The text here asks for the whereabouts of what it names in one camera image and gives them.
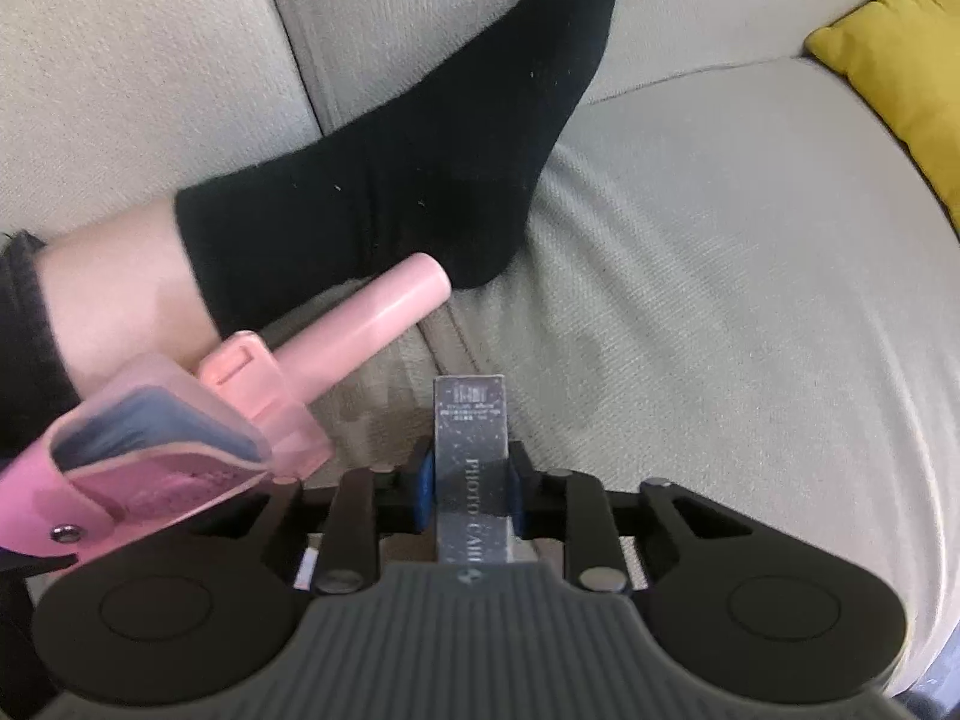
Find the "dark photo card box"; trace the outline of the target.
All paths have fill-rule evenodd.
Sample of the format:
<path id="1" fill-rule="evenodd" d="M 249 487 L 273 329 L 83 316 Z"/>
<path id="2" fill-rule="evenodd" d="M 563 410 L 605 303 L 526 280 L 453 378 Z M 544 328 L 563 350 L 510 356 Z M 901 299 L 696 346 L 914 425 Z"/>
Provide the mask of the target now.
<path id="1" fill-rule="evenodd" d="M 433 390 L 438 559 L 483 566 L 512 559 L 508 408 L 503 376 L 441 376 Z"/>

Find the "beige fabric sofa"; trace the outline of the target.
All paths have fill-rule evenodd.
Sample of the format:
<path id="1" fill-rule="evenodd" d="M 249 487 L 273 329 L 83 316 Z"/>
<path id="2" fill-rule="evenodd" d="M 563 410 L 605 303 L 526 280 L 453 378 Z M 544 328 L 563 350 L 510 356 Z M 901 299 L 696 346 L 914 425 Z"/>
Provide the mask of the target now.
<path id="1" fill-rule="evenodd" d="M 516 0 L 2 0 L 2 227 L 41 239 L 329 135 Z M 316 405 L 353 466 L 438 374 L 535 461 L 675 479 L 871 569 L 921 681 L 958 624 L 958 239 L 804 52 L 867 0 L 617 0 L 509 270 Z"/>

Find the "pink card holder wallet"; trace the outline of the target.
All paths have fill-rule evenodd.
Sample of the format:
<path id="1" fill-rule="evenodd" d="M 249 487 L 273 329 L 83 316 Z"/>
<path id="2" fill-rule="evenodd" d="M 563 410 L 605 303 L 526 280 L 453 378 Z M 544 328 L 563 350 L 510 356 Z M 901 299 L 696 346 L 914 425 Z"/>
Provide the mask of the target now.
<path id="1" fill-rule="evenodd" d="M 270 461 L 239 411 L 146 355 L 3 468 L 2 548 L 88 561 L 251 488 Z"/>

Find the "yellow cushion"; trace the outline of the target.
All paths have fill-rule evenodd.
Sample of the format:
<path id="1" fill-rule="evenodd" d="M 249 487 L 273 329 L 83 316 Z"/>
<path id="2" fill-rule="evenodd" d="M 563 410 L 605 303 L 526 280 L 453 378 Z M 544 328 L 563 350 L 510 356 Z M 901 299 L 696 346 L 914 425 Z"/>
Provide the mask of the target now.
<path id="1" fill-rule="evenodd" d="M 871 0 L 805 48 L 846 78 L 958 220 L 958 0 Z"/>

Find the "person's left leg black sock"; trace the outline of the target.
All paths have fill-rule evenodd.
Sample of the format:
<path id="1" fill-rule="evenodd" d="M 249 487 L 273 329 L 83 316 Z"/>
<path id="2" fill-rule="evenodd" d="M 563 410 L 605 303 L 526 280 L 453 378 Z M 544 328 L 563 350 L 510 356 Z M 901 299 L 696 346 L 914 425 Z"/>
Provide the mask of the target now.
<path id="1" fill-rule="evenodd" d="M 506 270 L 617 0 L 519 0 L 420 83 L 319 142 L 50 242 L 2 249 L 2 454 L 124 364 L 194 366 L 325 289 L 430 255 L 452 286 Z"/>

